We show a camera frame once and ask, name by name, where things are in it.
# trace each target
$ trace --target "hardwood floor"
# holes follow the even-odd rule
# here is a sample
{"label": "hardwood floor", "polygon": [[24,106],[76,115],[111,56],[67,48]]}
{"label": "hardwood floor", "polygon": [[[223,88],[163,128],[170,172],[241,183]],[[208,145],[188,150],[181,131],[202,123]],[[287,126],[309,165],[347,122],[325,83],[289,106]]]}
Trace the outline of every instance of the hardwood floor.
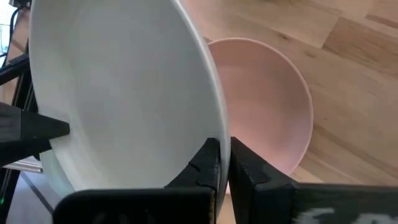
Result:
{"label": "hardwood floor", "polygon": [[206,38],[260,40],[301,71],[315,123],[294,179],[398,185],[398,1],[181,1]]}

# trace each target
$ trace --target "pink bowl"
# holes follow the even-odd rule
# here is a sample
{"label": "pink bowl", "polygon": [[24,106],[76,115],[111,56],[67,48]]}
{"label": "pink bowl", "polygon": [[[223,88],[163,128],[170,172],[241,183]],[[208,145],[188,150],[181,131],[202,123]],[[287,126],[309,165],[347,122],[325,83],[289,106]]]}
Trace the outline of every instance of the pink bowl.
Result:
{"label": "pink bowl", "polygon": [[310,144],[313,126],[312,100],[300,72],[286,56],[256,40],[217,40],[209,48],[231,136],[290,174]]}

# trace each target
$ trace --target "black cable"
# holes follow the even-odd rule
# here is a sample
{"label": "black cable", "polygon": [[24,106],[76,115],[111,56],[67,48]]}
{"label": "black cable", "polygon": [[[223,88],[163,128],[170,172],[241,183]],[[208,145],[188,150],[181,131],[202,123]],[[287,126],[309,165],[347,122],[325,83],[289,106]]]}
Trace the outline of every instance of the black cable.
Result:
{"label": "black cable", "polygon": [[[13,33],[14,33],[14,23],[15,23],[14,21],[15,21],[15,16],[17,15],[17,13],[18,13],[21,9],[26,8],[26,7],[27,7],[27,6],[25,6],[25,5],[19,6],[19,7],[12,13],[12,15],[11,15],[11,19],[10,19],[10,36],[9,36],[9,42],[8,42],[8,51],[9,51],[9,49],[10,49],[11,40],[12,40],[12,35],[13,35]],[[4,67],[4,66],[6,65],[8,51],[6,52],[6,58],[4,59],[4,61],[3,61],[2,65],[1,65],[1,67]]]}

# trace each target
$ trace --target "bowl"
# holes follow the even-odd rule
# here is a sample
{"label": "bowl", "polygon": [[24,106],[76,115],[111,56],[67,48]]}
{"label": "bowl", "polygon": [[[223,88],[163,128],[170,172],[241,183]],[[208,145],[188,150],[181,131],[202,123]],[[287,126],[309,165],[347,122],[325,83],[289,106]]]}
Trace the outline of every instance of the bowl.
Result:
{"label": "bowl", "polygon": [[256,40],[216,40],[209,49],[226,97],[229,134],[290,174],[313,128],[312,100],[300,72],[286,56]]}
{"label": "bowl", "polygon": [[50,141],[74,190],[167,185],[206,141],[230,155],[216,68],[178,1],[35,0],[30,66],[39,113],[71,133]]}

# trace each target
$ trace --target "white bowl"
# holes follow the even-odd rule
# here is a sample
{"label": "white bowl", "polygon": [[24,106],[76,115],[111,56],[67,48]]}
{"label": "white bowl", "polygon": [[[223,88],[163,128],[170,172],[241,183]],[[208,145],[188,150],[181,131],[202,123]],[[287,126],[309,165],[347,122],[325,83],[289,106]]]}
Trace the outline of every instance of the white bowl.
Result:
{"label": "white bowl", "polygon": [[167,185],[203,145],[230,143],[214,63],[178,1],[35,0],[30,66],[39,113],[70,123],[51,140],[75,190]]}

